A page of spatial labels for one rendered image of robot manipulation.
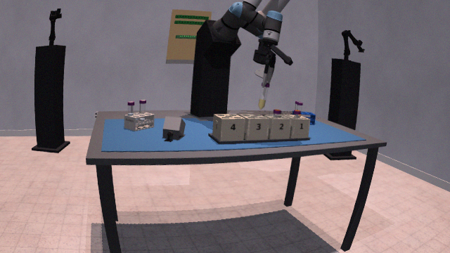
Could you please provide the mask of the blue bench mat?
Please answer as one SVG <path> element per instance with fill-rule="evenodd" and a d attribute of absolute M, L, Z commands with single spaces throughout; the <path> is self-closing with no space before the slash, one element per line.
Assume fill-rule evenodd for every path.
<path fill-rule="evenodd" d="M 207 150 L 241 150 L 255 148 L 278 148 L 299 145 L 317 145 L 366 141 L 366 139 L 316 121 L 310 124 L 308 141 L 284 141 L 269 143 L 218 144 L 212 134 L 213 121 L 199 121 L 196 118 L 182 118 L 186 123 L 184 137 L 172 142 L 164 141 L 165 119 L 155 119 L 154 127 L 132 131 L 124 128 L 124 119 L 105 119 L 101 152 L 179 152 Z"/>

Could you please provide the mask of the blue tube rack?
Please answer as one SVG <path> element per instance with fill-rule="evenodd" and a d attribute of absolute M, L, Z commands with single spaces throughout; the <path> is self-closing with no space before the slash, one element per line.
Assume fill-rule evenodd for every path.
<path fill-rule="evenodd" d="M 301 113 L 301 115 L 310 115 L 310 114 L 313 114 L 313 113 L 311 113 L 311 112 L 309 112 L 309 113 L 302 112 L 302 113 Z M 316 115 L 311 115 L 310 117 L 306 117 L 306 118 L 308 118 L 308 119 L 311 120 L 311 121 L 310 121 L 310 124 L 315 125 L 315 118 L 316 118 Z M 314 121 L 314 122 L 313 122 L 313 121 Z"/>

